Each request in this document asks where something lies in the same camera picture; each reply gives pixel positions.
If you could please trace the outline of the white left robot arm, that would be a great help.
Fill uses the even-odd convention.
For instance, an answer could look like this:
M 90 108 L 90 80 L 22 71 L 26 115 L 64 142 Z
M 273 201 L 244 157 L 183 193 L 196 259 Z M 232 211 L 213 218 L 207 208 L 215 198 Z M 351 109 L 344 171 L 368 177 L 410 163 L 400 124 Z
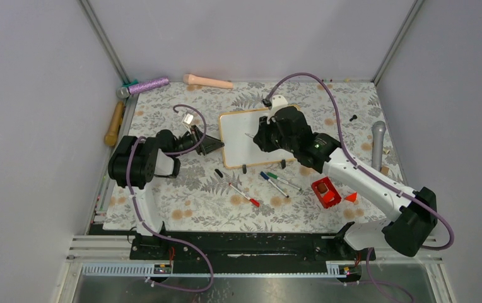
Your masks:
M 153 137 L 123 136 L 107 170 L 119 187 L 129 190 L 137 233 L 152 236 L 164 229 L 164 219 L 151 192 L 152 181 L 176 178 L 181 155 L 195 151 L 204 156 L 224 146 L 224 142 L 204 134 L 197 126 L 191 126 L 182 136 L 175 136 L 167 129 Z

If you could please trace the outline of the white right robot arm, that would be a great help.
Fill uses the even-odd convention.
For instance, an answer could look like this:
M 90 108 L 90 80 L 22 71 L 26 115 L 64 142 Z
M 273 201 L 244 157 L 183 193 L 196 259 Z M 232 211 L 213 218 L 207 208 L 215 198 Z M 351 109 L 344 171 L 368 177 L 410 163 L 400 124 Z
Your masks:
M 366 166 L 337 139 L 313 132 L 294 106 L 261 116 L 253 142 L 263 152 L 290 152 L 303 166 L 342 182 L 383 212 L 383 220 L 349 223 L 339 231 L 342 238 L 335 250 L 341 259 L 351 260 L 360 250 L 379 246 L 413 257 L 438 222 L 437 199 L 431 189 L 414 190 Z

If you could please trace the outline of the yellow framed whiteboard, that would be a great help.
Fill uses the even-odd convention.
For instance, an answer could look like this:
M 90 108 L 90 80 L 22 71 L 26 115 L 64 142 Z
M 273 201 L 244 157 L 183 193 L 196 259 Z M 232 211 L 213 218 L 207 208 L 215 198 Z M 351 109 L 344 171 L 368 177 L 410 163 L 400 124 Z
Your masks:
M 228 169 L 294 161 L 294 156 L 284 150 L 271 153 L 263 152 L 245 135 L 256 134 L 259 118 L 265 116 L 268 109 L 253 109 L 238 112 L 227 112 L 219 117 L 219 129 L 223 147 L 223 163 Z

